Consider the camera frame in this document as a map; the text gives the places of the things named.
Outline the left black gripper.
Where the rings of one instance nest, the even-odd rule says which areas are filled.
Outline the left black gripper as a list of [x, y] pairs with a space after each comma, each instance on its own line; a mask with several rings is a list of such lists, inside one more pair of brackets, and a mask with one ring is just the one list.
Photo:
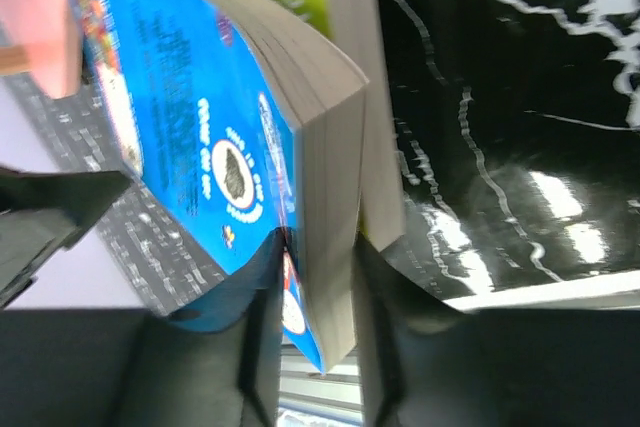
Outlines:
[[36, 280], [60, 249], [70, 249], [130, 187], [123, 172], [35, 173], [1, 168], [1, 305]]

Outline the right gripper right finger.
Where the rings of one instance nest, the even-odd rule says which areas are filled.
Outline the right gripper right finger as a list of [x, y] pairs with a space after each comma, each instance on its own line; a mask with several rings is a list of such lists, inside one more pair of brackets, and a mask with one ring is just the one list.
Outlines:
[[367, 426], [477, 426], [480, 352], [466, 316], [354, 247], [353, 306]]

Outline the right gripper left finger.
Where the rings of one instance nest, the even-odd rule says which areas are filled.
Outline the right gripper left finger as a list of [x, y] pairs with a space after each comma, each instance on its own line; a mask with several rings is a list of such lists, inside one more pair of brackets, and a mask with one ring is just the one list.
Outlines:
[[273, 426], [283, 303], [284, 233], [250, 264], [136, 334], [110, 426]]

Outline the blue back-cover treehouse book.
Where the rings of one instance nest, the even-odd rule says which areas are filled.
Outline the blue back-cover treehouse book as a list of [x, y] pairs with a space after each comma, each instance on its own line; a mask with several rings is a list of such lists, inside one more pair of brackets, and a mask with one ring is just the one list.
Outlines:
[[270, 0], [70, 0], [116, 159], [156, 205], [121, 266], [146, 305], [185, 329], [228, 324], [266, 272], [284, 274], [282, 324], [321, 372], [354, 347], [368, 81], [313, 27]]

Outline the yellow-green 65-storey treehouse book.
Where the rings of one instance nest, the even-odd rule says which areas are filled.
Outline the yellow-green 65-storey treehouse book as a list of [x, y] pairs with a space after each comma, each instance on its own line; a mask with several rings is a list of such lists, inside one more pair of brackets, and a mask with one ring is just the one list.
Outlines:
[[378, 0], [275, 0], [326, 35], [370, 81], [363, 155], [362, 227], [378, 250], [405, 232], [396, 135]]

